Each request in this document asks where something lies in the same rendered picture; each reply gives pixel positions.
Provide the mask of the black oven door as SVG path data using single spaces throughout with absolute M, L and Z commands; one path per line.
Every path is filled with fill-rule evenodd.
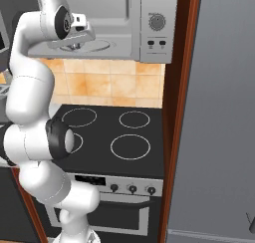
M 89 224 L 98 232 L 146 236 L 149 206 L 144 208 L 103 205 L 87 215 Z

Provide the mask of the silver microwave oven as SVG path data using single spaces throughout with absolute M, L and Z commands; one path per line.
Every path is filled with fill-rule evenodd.
M 39 58 L 134 60 L 143 63 L 171 62 L 177 0 L 67 0 L 73 13 L 84 14 L 96 39 L 108 49 L 74 53 L 51 49 L 48 42 L 32 47 Z

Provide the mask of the black hob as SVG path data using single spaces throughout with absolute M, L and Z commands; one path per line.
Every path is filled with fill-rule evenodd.
M 75 147 L 56 162 L 67 172 L 163 178 L 161 110 L 62 105 L 55 117 L 75 134 Z

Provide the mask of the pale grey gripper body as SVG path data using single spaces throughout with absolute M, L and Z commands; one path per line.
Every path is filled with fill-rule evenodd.
M 73 24 L 68 21 L 57 25 L 57 30 L 61 34 L 66 34 L 62 40 L 49 41 L 48 47 L 57 49 L 61 47 L 68 47 L 78 43 L 86 43 L 96 39 L 95 31 L 89 21 L 86 24 Z

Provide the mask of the dark grey base cupboard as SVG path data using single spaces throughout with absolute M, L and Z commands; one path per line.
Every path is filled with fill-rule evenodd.
M 0 167 L 0 240 L 40 243 L 10 168 Z

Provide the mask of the brown wooden side panel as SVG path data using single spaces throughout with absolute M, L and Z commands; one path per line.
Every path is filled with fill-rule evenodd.
M 162 99 L 164 180 L 157 243 L 165 243 L 199 3 L 200 0 L 177 0 L 172 62 L 165 66 Z

